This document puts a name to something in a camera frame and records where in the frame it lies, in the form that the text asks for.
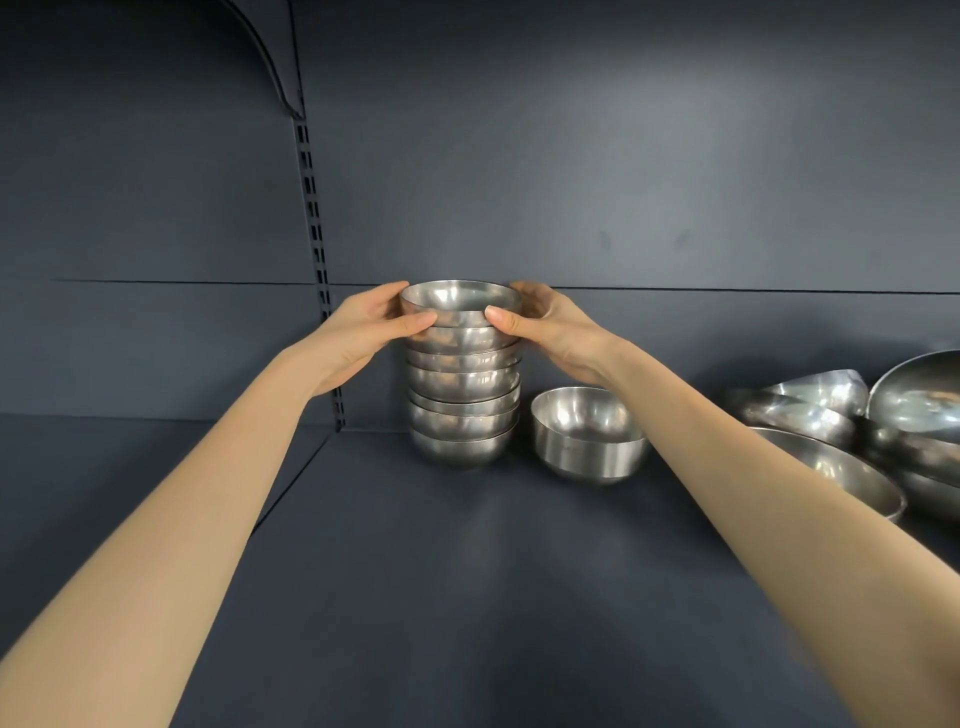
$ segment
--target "right hand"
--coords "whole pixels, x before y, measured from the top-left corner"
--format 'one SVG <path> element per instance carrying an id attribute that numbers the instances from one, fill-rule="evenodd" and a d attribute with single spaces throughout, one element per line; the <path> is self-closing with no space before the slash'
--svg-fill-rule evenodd
<path id="1" fill-rule="evenodd" d="M 540 346 L 554 364 L 573 378 L 603 385 L 601 367 L 611 347 L 620 340 L 548 285 L 519 280 L 511 287 L 523 296 L 522 315 L 487 306 L 487 320 L 504 333 Z"/>

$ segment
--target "hand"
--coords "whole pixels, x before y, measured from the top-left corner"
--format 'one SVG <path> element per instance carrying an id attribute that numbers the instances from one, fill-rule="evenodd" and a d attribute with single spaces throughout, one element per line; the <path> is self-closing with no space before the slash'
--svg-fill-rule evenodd
<path id="1" fill-rule="evenodd" d="M 310 371 L 317 374 L 313 397 L 350 379 L 391 340 L 433 325 L 437 320 L 433 312 L 399 315 L 397 295 L 407 285 L 400 280 L 350 296 L 320 328 L 288 350 L 309 362 Z"/>
<path id="2" fill-rule="evenodd" d="M 522 315 L 488 306 L 487 320 L 504 333 L 538 344 L 564 372 L 587 384 L 604 384 L 600 365 L 617 337 L 595 324 L 570 300 L 543 283 L 520 280 Z"/>

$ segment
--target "left hand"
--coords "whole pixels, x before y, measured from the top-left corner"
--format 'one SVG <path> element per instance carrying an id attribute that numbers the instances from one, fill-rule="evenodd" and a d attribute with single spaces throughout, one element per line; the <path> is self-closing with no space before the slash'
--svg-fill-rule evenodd
<path id="1" fill-rule="evenodd" d="M 350 379 L 391 340 L 433 325 L 436 313 L 399 315 L 397 296 L 408 285 L 406 280 L 399 280 L 350 296 L 320 328 L 287 350 L 304 358 L 310 371 L 316 373 L 313 397 Z"/>

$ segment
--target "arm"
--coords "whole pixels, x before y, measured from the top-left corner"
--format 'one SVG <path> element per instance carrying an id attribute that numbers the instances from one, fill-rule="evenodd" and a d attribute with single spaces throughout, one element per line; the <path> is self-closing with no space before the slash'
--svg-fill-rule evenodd
<path id="1" fill-rule="evenodd" d="M 623 400 L 862 725 L 960 725 L 960 576 L 566 296 L 516 287 L 527 317 L 491 323 Z"/>
<path id="2" fill-rule="evenodd" d="M 404 285 L 281 353 L 97 549 L 0 663 L 0 725 L 170 723 L 304 406 L 433 323 L 390 318 Z"/>

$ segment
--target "forearm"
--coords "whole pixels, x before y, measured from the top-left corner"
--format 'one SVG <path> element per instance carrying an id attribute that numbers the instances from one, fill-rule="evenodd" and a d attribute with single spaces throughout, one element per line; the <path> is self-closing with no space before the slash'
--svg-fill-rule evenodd
<path id="1" fill-rule="evenodd" d="M 316 379 L 282 354 L 0 663 L 0 725 L 169 723 Z"/>
<path id="2" fill-rule="evenodd" d="M 865 725 L 955 725 L 960 577 L 619 340 L 603 376 Z"/>

